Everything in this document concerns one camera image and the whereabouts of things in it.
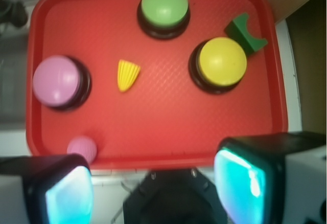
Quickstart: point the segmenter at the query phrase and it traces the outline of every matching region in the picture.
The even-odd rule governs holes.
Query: pink ball
[[[71,140],[67,153],[80,154],[91,164],[97,155],[97,145],[90,137],[79,136]]]
[[[77,93],[80,74],[75,63],[65,56],[46,58],[36,68],[33,91],[44,105],[56,107],[66,104]]]

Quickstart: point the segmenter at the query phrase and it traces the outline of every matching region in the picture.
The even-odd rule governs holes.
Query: cyan light
[[[215,157],[219,199],[235,223],[263,223],[266,175],[257,166],[222,148]]]
[[[89,223],[94,194],[91,174],[78,166],[45,193],[50,224]]]

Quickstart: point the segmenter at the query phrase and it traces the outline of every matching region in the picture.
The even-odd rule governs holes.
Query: green button
[[[180,23],[188,11],[188,0],[142,0],[146,20],[157,27],[173,27]]]

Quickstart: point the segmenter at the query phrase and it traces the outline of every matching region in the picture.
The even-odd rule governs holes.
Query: green arch block
[[[242,13],[234,18],[225,28],[227,36],[236,41],[243,48],[247,56],[257,52],[268,43],[265,38],[255,38],[249,33],[246,26],[248,19],[249,15]]]

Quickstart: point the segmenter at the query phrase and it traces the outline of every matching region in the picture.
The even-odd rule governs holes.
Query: red tray
[[[212,166],[227,136],[287,131],[287,110],[274,22],[266,0],[189,0],[187,30],[156,40],[139,27],[140,0],[40,0],[29,36],[27,140],[34,155],[66,153],[79,135],[96,140],[92,169]],[[188,73],[193,49],[225,36],[239,14],[268,45],[248,58],[240,84],[222,95],[200,90]],[[92,91],[78,109],[59,112],[41,105],[32,77],[51,55],[81,60],[92,76]],[[120,59],[142,69],[126,93],[117,87]]]

